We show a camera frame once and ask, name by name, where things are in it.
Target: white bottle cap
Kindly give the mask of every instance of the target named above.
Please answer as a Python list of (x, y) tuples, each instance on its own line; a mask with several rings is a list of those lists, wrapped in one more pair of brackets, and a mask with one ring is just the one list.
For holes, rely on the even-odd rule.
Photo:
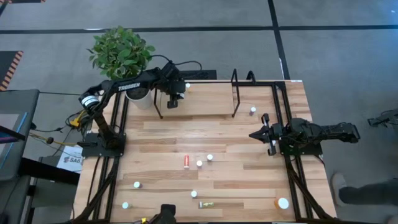
[(134, 187), (135, 188), (139, 188), (141, 186), (141, 183), (140, 182), (138, 182), (138, 181), (135, 181), (135, 183), (134, 183)]
[(127, 202), (124, 202), (124, 203), (122, 204), (122, 208), (123, 208), (123, 209), (128, 209), (129, 206), (130, 206), (130, 205), (129, 205)]
[(286, 198), (280, 198), (278, 205), (281, 209), (287, 209), (289, 207), (289, 201)]
[(197, 196), (198, 196), (198, 192), (196, 192), (196, 190), (192, 190), (191, 196), (192, 196), (193, 198), (197, 197)]

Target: person's leg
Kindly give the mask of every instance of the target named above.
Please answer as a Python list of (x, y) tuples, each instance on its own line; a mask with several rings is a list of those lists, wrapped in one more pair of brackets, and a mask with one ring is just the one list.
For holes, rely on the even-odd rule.
[(347, 187), (342, 174), (332, 177), (332, 187), (335, 203), (344, 206), (354, 205), (397, 205), (398, 180), (388, 180), (377, 184), (368, 184), (360, 188)]

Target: wooden table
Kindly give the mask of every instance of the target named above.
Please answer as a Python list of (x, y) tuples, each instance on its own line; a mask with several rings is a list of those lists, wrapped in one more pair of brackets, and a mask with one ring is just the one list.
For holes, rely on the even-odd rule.
[[(286, 81), (286, 86), (293, 118), (311, 121), (303, 83)], [(271, 87), (239, 87), (239, 90), (241, 105), (235, 118), (213, 115), (159, 119), (154, 107), (141, 111), (129, 104), (125, 130), (127, 146), (119, 165), (112, 222), (150, 218), (160, 212), (163, 203), (177, 206), (178, 222), (294, 220), (284, 158), (280, 154), (268, 156), (267, 144), (248, 137), (249, 133), (261, 128), (263, 113), (269, 113), (271, 124), (277, 122)], [(235, 88), (233, 91), (236, 103)], [(278, 95), (284, 111), (282, 94)], [(252, 106), (257, 112), (249, 116)], [(112, 107), (113, 101), (110, 101), (104, 111), (108, 122)], [(206, 162), (207, 154), (214, 156), (213, 162)], [(189, 170), (183, 168), (185, 155), (190, 158)], [(203, 161), (201, 169), (195, 165), (197, 160)], [(302, 160), (309, 191), (325, 211), (335, 217), (323, 165), (313, 156), (302, 156)], [(86, 206), (95, 162), (96, 158), (84, 161), (74, 203), (76, 215)], [(101, 165), (92, 195), (98, 186), (100, 169)], [(141, 189), (134, 189), (135, 181), (142, 183)], [(191, 198), (192, 190), (198, 192), (195, 199)], [(300, 210), (305, 217), (302, 195), (297, 191)], [(100, 218), (104, 216), (107, 194), (103, 197)], [(289, 200), (288, 210), (275, 208), (277, 197)], [(199, 209), (200, 201), (214, 202), (215, 206)], [(132, 207), (122, 209), (123, 202)]]

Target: concrete floor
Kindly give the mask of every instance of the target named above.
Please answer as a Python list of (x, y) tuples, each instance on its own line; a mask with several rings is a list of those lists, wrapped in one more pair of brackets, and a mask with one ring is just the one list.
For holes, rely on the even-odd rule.
[[(398, 2), (386, 0), (275, 0), (280, 26), (357, 26), (398, 24)], [(8, 5), (0, 30), (89, 29), (125, 27), (271, 26), (267, 1), (261, 0), (47, 0)], [(244, 78), (282, 79), (273, 31), (152, 32), (140, 34), (179, 62), (198, 60), (217, 69), (218, 78), (238, 69)], [(103, 77), (91, 69), (86, 48), (93, 34), (3, 34), (0, 50), (22, 50), (24, 56), (10, 89), (38, 88), (81, 93)], [(328, 177), (336, 172), (359, 187), (397, 177), (398, 139), (391, 128), (372, 128), (367, 118), (396, 108), (398, 99), (398, 30), (281, 31), (291, 79), (303, 80), (313, 120), (357, 125), (358, 144), (324, 142)], [(151, 66), (163, 65), (161, 59)], [(195, 69), (187, 65), (186, 69)], [(79, 110), (77, 96), (41, 95), (34, 121), (42, 129), (63, 126)], [(63, 139), (66, 133), (53, 134)], [(78, 133), (67, 141), (77, 141)], [(25, 156), (49, 156), (54, 150), (29, 141)], [(398, 215), (392, 206), (337, 207), (344, 220), (384, 223)], [(34, 223), (60, 222), (70, 205), (38, 211)]]

